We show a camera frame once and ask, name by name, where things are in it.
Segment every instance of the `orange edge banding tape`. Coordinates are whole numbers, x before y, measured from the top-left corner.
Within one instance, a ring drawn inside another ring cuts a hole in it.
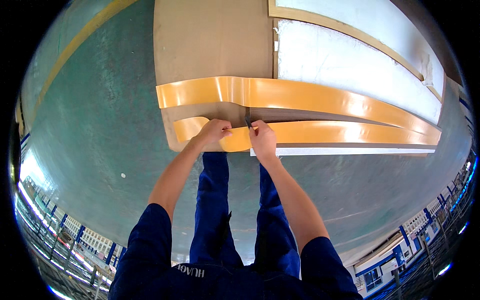
[[[158,105],[232,102],[251,108],[288,108],[358,117],[418,132],[440,140],[441,131],[396,106],[367,96],[320,84],[297,81],[218,76],[156,87]]]
[[[193,117],[173,122],[179,142],[196,136],[209,120]],[[294,121],[270,123],[277,143],[383,143],[437,145],[435,138],[410,130],[359,122],[347,121]],[[248,127],[229,129],[231,136],[220,140],[226,152],[248,150],[250,143]]]

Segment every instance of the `leg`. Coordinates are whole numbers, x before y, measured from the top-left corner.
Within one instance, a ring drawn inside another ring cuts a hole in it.
[[[281,271],[296,278],[300,272],[300,257],[295,239],[275,185],[262,165],[254,269],[260,273]]]
[[[205,152],[195,211],[190,262],[221,262],[241,267],[228,225],[228,163],[225,152]]]

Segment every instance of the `cardboard sheet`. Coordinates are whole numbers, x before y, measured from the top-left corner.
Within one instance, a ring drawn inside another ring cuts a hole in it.
[[[264,0],[156,0],[156,84],[221,75],[272,78],[272,31]],[[232,103],[207,103],[161,113],[170,148],[181,151],[185,143],[177,141],[173,121],[203,116],[241,127],[247,111]],[[209,145],[205,150],[221,148]]]

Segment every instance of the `building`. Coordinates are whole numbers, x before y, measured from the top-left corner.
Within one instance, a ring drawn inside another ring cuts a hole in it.
[[[357,290],[364,298],[386,287],[399,273],[413,267],[414,262],[433,242],[447,220],[456,213],[455,208],[473,176],[477,160],[470,168],[469,160],[456,178],[433,199],[427,207],[404,222],[372,252],[347,268]]]

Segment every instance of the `wooden frame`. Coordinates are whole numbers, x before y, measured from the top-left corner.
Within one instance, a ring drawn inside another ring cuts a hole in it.
[[[415,77],[420,81],[424,81],[424,77],[420,71],[418,71],[414,66],[412,66],[405,58],[400,54],[395,52],[389,46],[380,42],[375,37],[340,21],[323,16],[314,12],[308,12],[304,10],[299,10],[295,8],[288,7],[278,7],[276,6],[275,0],[268,0],[268,15],[274,18],[280,19],[289,19],[302,21],[306,23],[311,23],[323,27],[327,27],[336,31],[339,31],[343,34],[356,38],[367,45],[372,46],[373,48],[383,52],[384,54],[391,57],[393,60],[404,66],[409,72],[411,72]],[[427,88],[435,95],[435,97],[442,102],[442,97],[434,89],[433,86],[427,86]]]

